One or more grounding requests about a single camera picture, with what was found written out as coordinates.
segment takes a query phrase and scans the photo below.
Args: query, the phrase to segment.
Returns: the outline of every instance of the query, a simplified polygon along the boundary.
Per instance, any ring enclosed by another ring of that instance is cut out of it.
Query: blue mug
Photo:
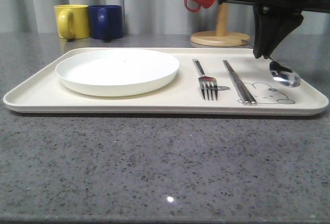
[[[110,40],[123,37],[121,6],[88,6],[88,20],[91,38]]]

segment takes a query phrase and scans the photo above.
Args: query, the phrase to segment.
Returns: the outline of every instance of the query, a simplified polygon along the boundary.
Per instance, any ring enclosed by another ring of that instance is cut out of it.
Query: gray granite countertop
[[[274,57],[330,98],[330,36]],[[1,97],[78,47],[194,47],[0,34]],[[0,222],[330,222],[330,114],[29,115],[0,108]]]

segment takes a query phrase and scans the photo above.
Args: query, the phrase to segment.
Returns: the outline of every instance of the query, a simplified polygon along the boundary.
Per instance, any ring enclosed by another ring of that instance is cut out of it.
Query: wooden base
[[[191,35],[190,41],[206,45],[206,46],[216,46],[216,47],[232,47],[232,46],[243,46],[246,42],[243,40],[249,40],[250,36],[238,32],[228,32],[225,36],[216,36],[215,31],[203,31],[197,32]]]

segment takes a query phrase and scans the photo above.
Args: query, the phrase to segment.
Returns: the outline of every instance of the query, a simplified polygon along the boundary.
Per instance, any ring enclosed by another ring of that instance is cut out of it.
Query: yellow mug
[[[60,38],[79,39],[90,36],[87,7],[87,5],[54,6]]]

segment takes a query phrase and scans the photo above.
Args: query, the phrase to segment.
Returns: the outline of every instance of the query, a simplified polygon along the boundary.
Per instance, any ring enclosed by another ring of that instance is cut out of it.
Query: fork
[[[204,100],[206,101],[205,93],[207,96],[207,101],[214,101],[218,100],[218,84],[216,78],[209,77],[205,75],[205,72],[200,64],[200,62],[197,59],[192,60],[195,65],[197,66],[199,70],[199,74],[201,77],[198,78],[198,81],[200,83],[200,88],[202,91],[202,95]]]

